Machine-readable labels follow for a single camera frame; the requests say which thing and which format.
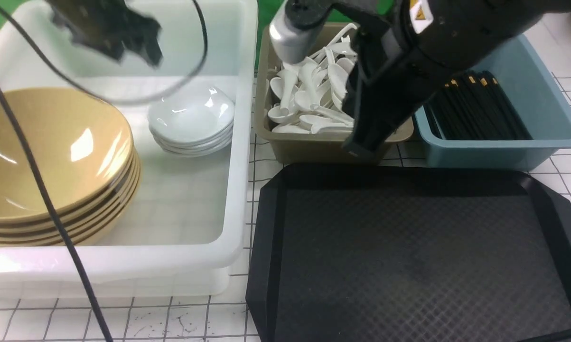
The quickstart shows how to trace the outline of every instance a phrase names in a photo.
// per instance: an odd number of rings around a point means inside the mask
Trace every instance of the grid tile floor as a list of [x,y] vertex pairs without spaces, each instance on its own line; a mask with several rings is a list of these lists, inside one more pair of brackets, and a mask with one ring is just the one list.
[[[571,19],[548,15],[526,36],[552,71],[571,106]],[[393,147],[385,166],[425,167],[422,142],[413,137]],[[283,168],[267,141],[252,132],[244,251],[231,266],[223,294],[203,297],[99,299],[117,341],[260,342],[244,303],[260,189]],[[530,172],[571,201],[571,150],[560,150]],[[102,341],[86,299],[8,299],[0,301],[0,341]]]

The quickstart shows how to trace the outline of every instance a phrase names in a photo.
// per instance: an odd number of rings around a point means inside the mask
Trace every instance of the blue plastic bin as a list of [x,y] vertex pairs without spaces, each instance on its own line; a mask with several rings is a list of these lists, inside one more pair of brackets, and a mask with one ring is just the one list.
[[473,69],[496,76],[534,140],[439,139],[421,108],[416,121],[429,166],[529,171],[555,151],[571,149],[571,108],[526,37],[512,39]]

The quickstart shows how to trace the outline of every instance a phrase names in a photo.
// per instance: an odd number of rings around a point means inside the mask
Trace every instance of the white plastic tub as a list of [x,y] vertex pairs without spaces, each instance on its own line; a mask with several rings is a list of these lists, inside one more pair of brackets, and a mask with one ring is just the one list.
[[[158,70],[134,56],[119,66],[70,44],[49,21],[50,9],[31,0],[14,13],[56,66],[94,91],[112,97],[148,95],[186,75],[203,41],[191,1],[131,0],[162,26],[165,59]],[[78,247],[96,295],[211,295],[228,285],[228,266],[243,247],[249,130],[257,29],[255,0],[200,0],[209,54],[201,76],[235,100],[231,147],[204,158],[164,153],[147,130],[147,107],[121,108],[142,158],[142,187],[109,236]],[[66,86],[9,25],[0,31],[4,89]],[[65,247],[0,248],[0,297],[84,297]]]

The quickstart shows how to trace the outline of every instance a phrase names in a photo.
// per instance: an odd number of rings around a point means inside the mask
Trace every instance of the tan bowl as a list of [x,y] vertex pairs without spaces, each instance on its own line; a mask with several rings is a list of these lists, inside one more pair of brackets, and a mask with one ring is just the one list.
[[[131,168],[125,173],[127,177],[122,179],[122,184],[118,189],[114,189],[110,196],[106,197],[100,204],[92,208],[87,212],[80,212],[80,216],[71,222],[66,222],[62,219],[64,227],[68,231],[68,234],[78,234],[88,227],[95,225],[97,222],[101,221],[106,214],[111,212],[117,205],[122,201],[122,199],[127,195],[130,190],[133,181],[135,180],[135,173],[140,168],[140,160],[137,154],[133,153],[133,160],[131,163]],[[27,228],[14,228],[10,229],[9,233],[0,233],[0,243],[21,243],[23,241],[36,241],[43,240],[45,238],[53,238],[59,236],[57,228],[53,222],[50,222],[49,227],[45,229],[40,229],[37,231],[28,231]]]
[[[97,212],[98,208],[105,206],[107,201],[112,199],[114,194],[119,192],[124,187],[124,185],[127,183],[127,179],[129,178],[129,173],[131,173],[131,170],[133,169],[132,165],[134,154],[135,150],[131,154],[129,160],[127,160],[126,167],[120,171],[119,175],[114,178],[112,182],[110,182],[110,185],[105,189],[105,191],[103,191],[97,197],[93,197],[92,199],[81,204],[77,208],[69,210],[68,212],[60,215],[60,219],[62,220],[64,226],[69,227],[75,225],[75,223],[85,223],[84,219],[90,218],[90,213]],[[0,236],[13,236],[27,232],[45,231],[47,229],[56,229],[53,221],[50,218],[29,223],[0,225]]]
[[[127,208],[131,204],[132,200],[135,198],[136,193],[138,193],[138,189],[140,188],[141,183],[142,183],[142,168],[140,168],[140,176],[138,178],[138,183],[135,184],[133,192],[131,193],[131,197],[127,202],[123,204],[121,211],[115,217],[112,218],[112,221],[110,221],[110,223],[108,223],[104,227],[98,228],[94,233],[94,235],[89,236],[88,238],[85,238],[83,240],[79,240],[80,236],[75,237],[75,244],[79,246],[90,246],[90,245],[95,245],[97,242],[99,242],[99,240],[105,238],[105,236],[107,236],[108,233],[112,229],[114,229],[114,227],[116,227],[116,224],[118,223],[119,219],[121,219],[121,216],[127,211]],[[60,242],[59,245],[63,246],[64,242],[63,241]]]
[[[13,109],[59,214],[112,182],[133,138],[119,110],[74,89],[10,91]],[[48,218],[20,143],[0,106],[0,223]]]
[[[105,212],[100,215],[94,223],[88,223],[84,227],[80,227],[75,231],[69,231],[68,236],[71,238],[74,244],[82,241],[90,240],[94,237],[97,232],[110,231],[116,225],[116,221],[120,218],[121,214],[124,212],[125,208],[129,206],[133,196],[137,192],[140,186],[140,175],[141,167],[140,163],[136,161],[134,172],[132,176],[128,179],[128,184],[125,186],[126,190],[122,197],[116,202],[116,205],[112,210]],[[0,242],[0,247],[39,247],[39,246],[60,246],[64,245],[61,236],[57,231],[55,235],[49,238],[34,239],[31,240],[28,237],[22,238],[18,242]]]

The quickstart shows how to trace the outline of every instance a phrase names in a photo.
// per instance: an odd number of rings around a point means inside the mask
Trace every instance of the black serving tray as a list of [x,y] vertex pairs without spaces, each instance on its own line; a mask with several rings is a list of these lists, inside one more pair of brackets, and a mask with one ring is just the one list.
[[285,167],[246,300],[262,342],[515,342],[571,328],[571,205],[517,171]]

